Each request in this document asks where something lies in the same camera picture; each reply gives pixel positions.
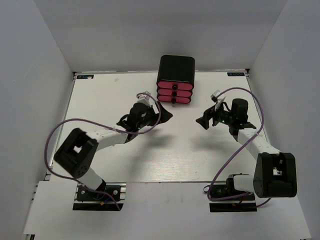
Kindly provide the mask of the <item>pink drawer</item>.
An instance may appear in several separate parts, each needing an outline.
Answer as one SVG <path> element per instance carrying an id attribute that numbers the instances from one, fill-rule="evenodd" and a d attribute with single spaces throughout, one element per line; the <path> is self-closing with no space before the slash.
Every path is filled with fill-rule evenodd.
<path id="1" fill-rule="evenodd" d="M 157 86 L 161 89 L 172 89 L 190 91 L 194 88 L 194 85 L 189 82 L 177 82 L 177 81 L 160 81 Z"/>
<path id="2" fill-rule="evenodd" d="M 168 88 L 159 88 L 157 89 L 157 93 L 163 96 L 171 96 L 171 97 L 183 97 L 188 98 L 192 96 L 192 91 L 187 90 L 174 90 Z"/>
<path id="3" fill-rule="evenodd" d="M 173 97 L 169 95 L 158 95 L 157 99 L 160 102 L 166 102 L 171 104 L 189 104 L 191 102 L 190 97 Z"/>

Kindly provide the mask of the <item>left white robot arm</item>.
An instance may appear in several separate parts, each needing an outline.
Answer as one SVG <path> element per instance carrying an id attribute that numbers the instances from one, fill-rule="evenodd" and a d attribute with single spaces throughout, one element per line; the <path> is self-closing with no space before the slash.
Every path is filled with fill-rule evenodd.
<path id="1" fill-rule="evenodd" d="M 106 128 L 85 132 L 73 129 L 54 155 L 54 160 L 79 183 L 88 187 L 88 193 L 99 200 L 105 196 L 106 182 L 91 168 L 96 152 L 120 144 L 126 144 L 138 136 L 144 127 L 153 127 L 169 121 L 173 115 L 156 102 L 160 111 L 151 105 L 136 102 L 130 112 L 120 118 L 117 126 L 124 133 Z"/>

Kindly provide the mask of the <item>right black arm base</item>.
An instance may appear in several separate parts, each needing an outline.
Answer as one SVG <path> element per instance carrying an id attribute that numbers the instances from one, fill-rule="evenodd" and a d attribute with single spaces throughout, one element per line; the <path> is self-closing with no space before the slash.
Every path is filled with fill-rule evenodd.
<path id="1" fill-rule="evenodd" d="M 256 198 L 253 176 L 249 174 L 230 174 L 225 181 L 216 182 L 212 188 L 207 184 L 203 188 L 205 194 L 210 193 L 209 210 L 211 213 L 244 213 L 256 212 Z"/>

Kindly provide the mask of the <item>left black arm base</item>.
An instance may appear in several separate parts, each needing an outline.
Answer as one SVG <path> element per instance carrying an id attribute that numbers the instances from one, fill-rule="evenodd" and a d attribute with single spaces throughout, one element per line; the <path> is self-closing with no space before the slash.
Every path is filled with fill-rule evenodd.
<path id="1" fill-rule="evenodd" d="M 76 188 L 72 210 L 96 212 L 117 212 L 121 210 L 125 202 L 126 184 L 107 183 L 102 190 L 114 198 L 118 207 L 108 195 L 91 192 L 79 184 Z"/>

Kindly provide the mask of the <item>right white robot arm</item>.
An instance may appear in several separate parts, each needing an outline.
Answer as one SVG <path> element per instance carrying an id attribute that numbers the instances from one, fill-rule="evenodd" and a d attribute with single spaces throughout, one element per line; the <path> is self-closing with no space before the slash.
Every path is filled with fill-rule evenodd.
<path id="1" fill-rule="evenodd" d="M 248 102 L 242 98 L 232 101 L 231 109 L 225 102 L 217 102 L 196 119 L 205 130 L 224 124 L 230 135 L 246 149 L 256 161 L 254 174 L 231 174 L 226 180 L 224 193 L 208 188 L 212 201 L 236 200 L 249 194 L 259 198 L 293 198 L 297 195 L 296 159 L 270 145 L 248 121 Z"/>

